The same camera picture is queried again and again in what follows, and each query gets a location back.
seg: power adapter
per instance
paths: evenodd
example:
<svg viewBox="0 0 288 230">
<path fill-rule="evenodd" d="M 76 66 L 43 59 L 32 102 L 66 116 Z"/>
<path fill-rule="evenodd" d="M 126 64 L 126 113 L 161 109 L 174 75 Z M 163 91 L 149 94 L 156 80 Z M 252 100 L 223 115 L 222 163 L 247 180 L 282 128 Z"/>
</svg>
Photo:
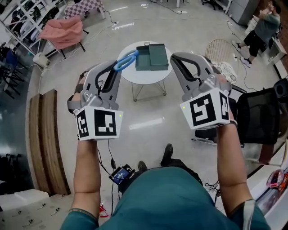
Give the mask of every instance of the power adapter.
<svg viewBox="0 0 288 230">
<path fill-rule="evenodd" d="M 115 163 L 115 160 L 113 158 L 111 159 L 111 167 L 113 168 L 113 170 L 116 169 L 116 163 Z"/>
</svg>

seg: teal shirt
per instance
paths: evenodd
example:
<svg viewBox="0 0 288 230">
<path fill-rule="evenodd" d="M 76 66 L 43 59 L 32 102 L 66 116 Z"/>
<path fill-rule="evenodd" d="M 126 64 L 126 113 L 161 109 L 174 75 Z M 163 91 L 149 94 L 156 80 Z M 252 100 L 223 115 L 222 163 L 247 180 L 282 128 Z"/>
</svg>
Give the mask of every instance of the teal shirt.
<svg viewBox="0 0 288 230">
<path fill-rule="evenodd" d="M 203 186 L 178 167 L 150 169 L 119 200 L 112 217 L 100 227 L 89 213 L 73 209 L 62 230 L 242 229 L 243 205 L 228 218 L 214 206 Z M 255 206 L 252 230 L 270 229 Z"/>
<path fill-rule="evenodd" d="M 278 15 L 268 14 L 264 19 L 260 19 L 254 29 L 262 41 L 268 43 L 272 36 L 278 31 L 280 26 L 280 17 Z"/>
</svg>

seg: gray shirt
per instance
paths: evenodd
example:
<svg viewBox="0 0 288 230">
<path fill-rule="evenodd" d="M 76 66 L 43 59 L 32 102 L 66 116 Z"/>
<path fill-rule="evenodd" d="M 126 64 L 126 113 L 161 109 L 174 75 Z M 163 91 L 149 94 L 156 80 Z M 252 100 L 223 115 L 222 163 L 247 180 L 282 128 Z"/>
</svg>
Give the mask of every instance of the gray shirt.
<svg viewBox="0 0 288 230">
<path fill-rule="evenodd" d="M 280 17 L 274 14 L 265 15 L 264 19 L 260 19 L 254 31 L 262 41 L 268 43 L 272 36 L 278 31 L 280 25 Z"/>
</svg>

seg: round white table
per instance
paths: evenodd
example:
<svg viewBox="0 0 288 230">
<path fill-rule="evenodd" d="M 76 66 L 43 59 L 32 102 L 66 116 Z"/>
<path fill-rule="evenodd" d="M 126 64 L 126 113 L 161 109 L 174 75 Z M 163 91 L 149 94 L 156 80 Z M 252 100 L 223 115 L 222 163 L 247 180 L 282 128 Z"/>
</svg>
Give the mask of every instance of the round white table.
<svg viewBox="0 0 288 230">
<path fill-rule="evenodd" d="M 123 57 L 127 52 L 136 49 L 137 46 L 144 46 L 145 42 L 149 42 L 150 44 L 158 44 L 153 41 L 139 41 L 133 44 L 128 45 L 122 52 L 119 54 L 118 60 Z M 141 92 L 144 85 L 147 84 L 155 84 L 157 88 L 162 92 L 163 95 L 166 95 L 166 89 L 164 84 L 164 79 L 170 74 L 172 70 L 172 66 L 170 64 L 170 56 L 171 52 L 165 47 L 167 59 L 168 59 L 168 70 L 163 71 L 136 71 L 135 62 L 129 65 L 126 69 L 122 70 L 122 77 L 124 77 L 127 81 L 131 82 L 132 85 L 132 95 L 133 100 L 136 102 L 139 93 Z M 133 84 L 138 84 L 138 89 L 136 90 L 136 95 L 134 95 Z"/>
</svg>

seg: green box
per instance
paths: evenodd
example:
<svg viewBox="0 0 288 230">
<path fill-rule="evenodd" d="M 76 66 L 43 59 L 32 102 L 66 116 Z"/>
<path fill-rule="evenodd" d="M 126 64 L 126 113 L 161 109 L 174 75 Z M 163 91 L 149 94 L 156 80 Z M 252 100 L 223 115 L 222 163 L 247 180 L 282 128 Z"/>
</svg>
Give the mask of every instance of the green box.
<svg viewBox="0 0 288 230">
<path fill-rule="evenodd" d="M 169 63 L 164 44 L 138 46 L 136 49 L 139 51 L 135 62 L 137 71 L 168 70 Z"/>
</svg>

